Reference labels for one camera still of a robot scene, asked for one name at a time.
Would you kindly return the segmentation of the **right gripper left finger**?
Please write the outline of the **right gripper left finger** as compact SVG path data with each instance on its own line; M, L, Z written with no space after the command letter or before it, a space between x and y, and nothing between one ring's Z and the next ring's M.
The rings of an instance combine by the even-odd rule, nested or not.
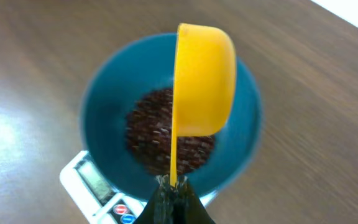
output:
M173 223L173 187L170 185L170 177L158 175L156 179L158 187L134 224Z

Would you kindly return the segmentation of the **yellow measuring scoop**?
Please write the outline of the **yellow measuring scoop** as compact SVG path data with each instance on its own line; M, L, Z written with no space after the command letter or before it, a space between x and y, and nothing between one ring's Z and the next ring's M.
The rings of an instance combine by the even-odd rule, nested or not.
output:
M171 186L177 184L177 139L220 131L231 113L235 87L231 38L216 27L180 24L173 79Z

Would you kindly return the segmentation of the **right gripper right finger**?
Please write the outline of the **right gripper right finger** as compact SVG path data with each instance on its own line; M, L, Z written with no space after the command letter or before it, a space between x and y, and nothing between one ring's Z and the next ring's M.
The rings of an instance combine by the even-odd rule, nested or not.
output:
M173 193L173 224L215 224L187 177L178 178Z

